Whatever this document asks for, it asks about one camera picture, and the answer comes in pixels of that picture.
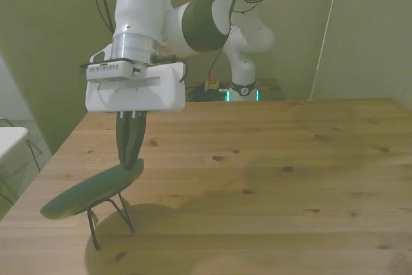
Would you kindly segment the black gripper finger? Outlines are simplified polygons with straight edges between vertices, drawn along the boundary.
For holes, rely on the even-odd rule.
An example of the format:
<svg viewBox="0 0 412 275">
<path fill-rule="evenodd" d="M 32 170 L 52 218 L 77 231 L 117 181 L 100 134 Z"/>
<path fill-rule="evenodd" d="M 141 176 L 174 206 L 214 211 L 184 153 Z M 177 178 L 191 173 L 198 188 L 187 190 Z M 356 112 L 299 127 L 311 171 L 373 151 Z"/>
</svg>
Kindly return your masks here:
<svg viewBox="0 0 412 275">
<path fill-rule="evenodd" d="M 139 156 L 146 128 L 146 112 L 138 112 L 135 117 L 128 116 L 127 124 L 127 143 L 124 150 L 124 167 L 132 169 Z"/>
<path fill-rule="evenodd" d="M 116 119 L 116 141 L 119 162 L 125 159 L 125 151 L 129 140 L 129 112 L 118 112 Z"/>
</svg>

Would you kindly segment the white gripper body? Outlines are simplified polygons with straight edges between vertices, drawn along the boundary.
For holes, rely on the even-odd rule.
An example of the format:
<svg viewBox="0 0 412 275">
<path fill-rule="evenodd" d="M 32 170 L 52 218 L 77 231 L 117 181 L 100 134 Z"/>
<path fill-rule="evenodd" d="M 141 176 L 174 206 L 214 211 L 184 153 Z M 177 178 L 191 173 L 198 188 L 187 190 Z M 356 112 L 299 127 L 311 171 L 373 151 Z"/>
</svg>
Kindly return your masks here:
<svg viewBox="0 0 412 275">
<path fill-rule="evenodd" d="M 86 108 L 90 112 L 181 111 L 185 74 L 184 63 L 177 62 L 142 68 L 120 81 L 88 82 Z"/>
</svg>

